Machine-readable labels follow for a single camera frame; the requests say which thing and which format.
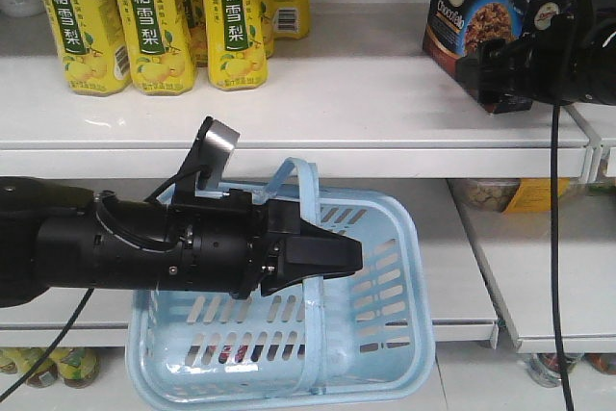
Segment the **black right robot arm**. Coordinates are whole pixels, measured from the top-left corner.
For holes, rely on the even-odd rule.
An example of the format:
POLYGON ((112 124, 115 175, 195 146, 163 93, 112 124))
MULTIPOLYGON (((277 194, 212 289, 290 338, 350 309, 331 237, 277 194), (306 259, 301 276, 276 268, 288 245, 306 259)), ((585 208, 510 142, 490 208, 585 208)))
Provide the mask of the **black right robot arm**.
POLYGON ((571 0, 550 26, 505 42, 484 42, 456 63, 472 90, 508 93, 563 106, 615 103, 615 0, 571 0))

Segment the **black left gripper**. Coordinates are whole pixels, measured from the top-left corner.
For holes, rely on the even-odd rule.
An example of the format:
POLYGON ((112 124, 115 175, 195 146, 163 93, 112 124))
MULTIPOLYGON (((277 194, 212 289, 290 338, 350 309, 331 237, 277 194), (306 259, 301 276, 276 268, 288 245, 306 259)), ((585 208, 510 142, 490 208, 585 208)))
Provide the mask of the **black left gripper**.
POLYGON ((183 241, 166 291, 273 295, 311 276, 337 278, 363 268, 362 244, 301 220, 299 204, 232 189, 220 198, 198 196, 176 218, 183 241))

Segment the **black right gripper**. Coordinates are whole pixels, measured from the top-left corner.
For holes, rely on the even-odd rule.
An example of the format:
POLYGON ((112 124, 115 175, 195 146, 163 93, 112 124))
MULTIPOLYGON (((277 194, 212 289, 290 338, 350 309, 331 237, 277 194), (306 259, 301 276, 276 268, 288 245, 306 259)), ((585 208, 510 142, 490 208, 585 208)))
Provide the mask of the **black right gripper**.
POLYGON ((550 104, 590 102, 583 54, 592 21, 582 14, 552 18, 542 31, 506 42, 482 42, 457 60, 455 80, 481 106, 507 106, 508 92, 550 104))

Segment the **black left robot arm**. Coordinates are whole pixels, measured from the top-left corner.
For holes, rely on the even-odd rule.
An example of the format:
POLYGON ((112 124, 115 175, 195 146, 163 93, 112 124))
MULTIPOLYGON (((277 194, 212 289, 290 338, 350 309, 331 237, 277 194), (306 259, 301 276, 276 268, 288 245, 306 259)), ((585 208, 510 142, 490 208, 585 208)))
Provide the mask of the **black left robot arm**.
POLYGON ((272 295, 303 280, 353 275, 361 244, 243 190, 176 193, 168 205, 29 177, 1 181, 1 303, 89 288, 272 295))

